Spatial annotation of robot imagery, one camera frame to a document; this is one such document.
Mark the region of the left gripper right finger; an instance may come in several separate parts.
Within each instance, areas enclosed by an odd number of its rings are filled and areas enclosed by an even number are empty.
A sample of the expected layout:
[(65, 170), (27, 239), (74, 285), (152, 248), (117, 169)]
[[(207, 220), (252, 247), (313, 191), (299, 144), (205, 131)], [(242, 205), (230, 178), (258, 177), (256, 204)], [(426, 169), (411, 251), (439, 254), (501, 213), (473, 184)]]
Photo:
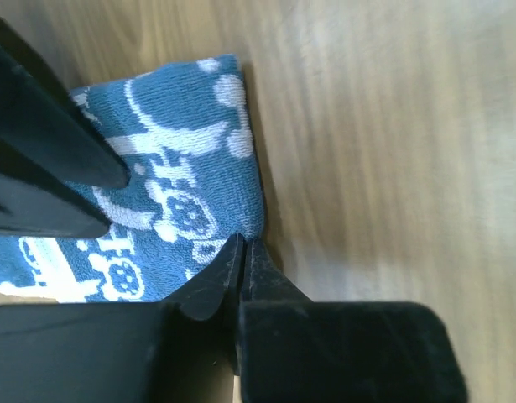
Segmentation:
[(464, 402), (443, 321), (410, 301), (310, 300), (255, 239), (238, 313), (245, 402)]

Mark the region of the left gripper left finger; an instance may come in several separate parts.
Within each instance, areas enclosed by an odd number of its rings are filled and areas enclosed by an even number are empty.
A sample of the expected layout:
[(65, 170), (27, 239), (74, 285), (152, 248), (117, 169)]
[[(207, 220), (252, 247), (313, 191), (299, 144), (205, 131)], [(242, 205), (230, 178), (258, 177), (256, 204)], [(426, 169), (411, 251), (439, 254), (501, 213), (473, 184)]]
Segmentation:
[(230, 402), (236, 234), (157, 302), (0, 305), (0, 402)]

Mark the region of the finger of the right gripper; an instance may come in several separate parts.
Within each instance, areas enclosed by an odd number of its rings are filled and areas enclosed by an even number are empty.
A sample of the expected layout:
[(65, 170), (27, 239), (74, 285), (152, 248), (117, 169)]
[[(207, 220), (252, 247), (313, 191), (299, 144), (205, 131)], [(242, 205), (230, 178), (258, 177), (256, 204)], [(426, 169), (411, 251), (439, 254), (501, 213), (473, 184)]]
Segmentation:
[(129, 170), (26, 45), (0, 45), (0, 139), (61, 181), (123, 188)]
[(0, 173), (0, 235), (98, 238), (110, 226), (99, 208), (59, 182), (39, 186)]

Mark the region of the blue white patterned towel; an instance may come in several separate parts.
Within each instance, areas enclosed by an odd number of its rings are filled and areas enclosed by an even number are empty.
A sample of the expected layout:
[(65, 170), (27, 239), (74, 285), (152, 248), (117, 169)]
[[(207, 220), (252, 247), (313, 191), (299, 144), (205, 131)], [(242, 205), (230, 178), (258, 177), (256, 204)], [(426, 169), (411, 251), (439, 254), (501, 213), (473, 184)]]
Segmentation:
[(263, 194), (235, 55), (75, 89), (122, 156), (127, 187), (76, 186), (111, 220), (97, 239), (0, 237), (0, 293), (58, 302), (157, 301), (234, 233), (263, 231)]

